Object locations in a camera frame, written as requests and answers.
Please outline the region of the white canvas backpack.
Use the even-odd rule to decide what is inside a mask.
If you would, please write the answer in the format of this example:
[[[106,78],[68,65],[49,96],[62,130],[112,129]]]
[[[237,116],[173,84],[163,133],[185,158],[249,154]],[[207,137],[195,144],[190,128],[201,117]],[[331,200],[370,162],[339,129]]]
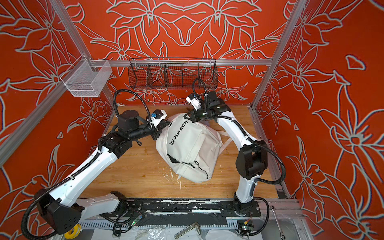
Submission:
[[[202,123],[193,123],[176,114],[169,118],[169,126],[156,140],[156,149],[163,160],[179,176],[194,183],[202,183],[213,176],[219,155],[232,142],[222,142],[228,133],[216,131]]]

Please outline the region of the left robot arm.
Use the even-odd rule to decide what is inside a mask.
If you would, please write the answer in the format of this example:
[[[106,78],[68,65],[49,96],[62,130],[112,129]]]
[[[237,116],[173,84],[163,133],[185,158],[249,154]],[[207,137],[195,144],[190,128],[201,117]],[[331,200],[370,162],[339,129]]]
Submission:
[[[127,198],[117,191],[97,198],[79,197],[100,173],[133,146],[133,142],[147,136],[156,140],[170,124],[166,118],[164,110],[155,110],[146,119],[137,111],[124,111],[118,117],[118,124],[99,138],[96,150],[76,170],[56,185],[35,194],[22,218],[23,236],[28,240],[47,240],[69,232],[82,220],[125,209]],[[40,216],[52,227],[51,234],[35,236],[30,232],[29,215],[33,209],[38,209]]]

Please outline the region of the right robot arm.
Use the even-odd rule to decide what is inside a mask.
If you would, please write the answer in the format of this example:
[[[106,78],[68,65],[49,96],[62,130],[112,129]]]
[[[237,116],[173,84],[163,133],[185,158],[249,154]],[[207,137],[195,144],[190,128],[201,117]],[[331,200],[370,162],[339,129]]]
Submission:
[[[247,215],[254,202],[254,191],[257,183],[279,185],[286,178],[286,167],[281,158],[266,142],[257,140],[249,134],[238,122],[231,108],[224,100],[217,97],[216,92],[204,94],[202,98],[196,93],[190,94],[186,100],[194,109],[184,115],[184,118],[197,123],[199,121],[215,121],[229,135],[237,146],[239,153],[236,168],[240,175],[237,191],[234,194],[234,210],[239,216]],[[272,155],[281,167],[281,176],[274,181],[262,179],[268,168],[268,155]]]

